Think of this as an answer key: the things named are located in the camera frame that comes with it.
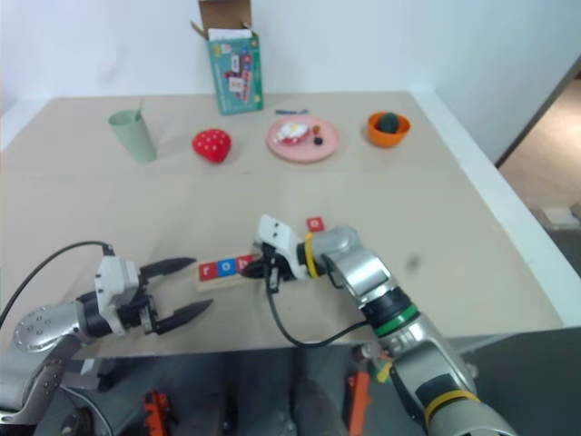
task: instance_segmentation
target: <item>strawberry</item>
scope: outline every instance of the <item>strawberry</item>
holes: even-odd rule
[[[192,139],[194,152],[215,164],[220,164],[226,159],[231,144],[230,136],[220,129],[204,130]]]

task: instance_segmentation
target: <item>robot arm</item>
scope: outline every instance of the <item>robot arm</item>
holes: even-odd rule
[[[263,215],[255,242],[263,258],[243,275],[266,274],[274,289],[280,280],[327,274],[335,287],[347,289],[393,359],[391,378],[406,411],[430,436],[517,435],[478,399],[461,357],[354,229],[309,234],[303,242],[289,226]]]
[[[158,320],[150,279],[174,273],[190,258],[169,259],[137,269],[103,250],[95,291],[73,302],[43,306],[16,326],[8,350],[0,357],[0,424],[36,425],[59,387],[68,361],[85,345],[107,334],[124,335],[141,325],[145,334],[163,334],[203,312],[212,300],[195,302]]]

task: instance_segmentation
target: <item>beige table surface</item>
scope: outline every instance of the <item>beige table surface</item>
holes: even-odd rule
[[[213,96],[145,97],[143,115],[158,160],[135,163],[117,143],[108,115],[139,97],[52,101],[3,155],[2,302],[46,255],[85,239],[112,243],[139,264],[190,255],[246,253],[269,213],[297,233],[320,215],[328,227],[355,226],[406,292],[447,336],[522,332],[561,325],[551,303],[458,163],[407,93],[277,94],[263,112],[220,116]],[[338,128],[341,148],[311,165],[287,163],[264,142],[275,108],[307,108]],[[393,150],[367,143],[367,116],[387,109],[412,129]],[[210,165],[191,139],[219,127],[233,139],[227,160]],[[14,307],[2,339],[34,307],[92,290],[96,248],[68,253],[42,272]],[[419,260],[410,268],[410,260]],[[207,298],[194,269],[150,287],[163,315]],[[134,330],[85,354],[126,356],[268,348],[288,343],[276,330],[263,289],[213,292],[202,317],[162,337]],[[361,317],[325,280],[287,284],[277,298],[295,336],[319,340]],[[347,342],[371,337],[370,329]]]

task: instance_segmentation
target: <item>teal box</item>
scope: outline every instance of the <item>teal box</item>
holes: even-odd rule
[[[228,115],[262,110],[258,36],[210,41],[208,49],[220,112]]]

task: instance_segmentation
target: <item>orange tool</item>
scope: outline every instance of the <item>orange tool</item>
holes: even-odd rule
[[[369,396],[369,374],[357,371],[347,379],[351,394],[349,416],[349,436],[362,436],[365,426],[365,412],[371,404]]]
[[[145,426],[149,429],[150,436],[170,436],[167,427],[172,416],[170,401],[167,395],[158,391],[149,391],[145,394]]]

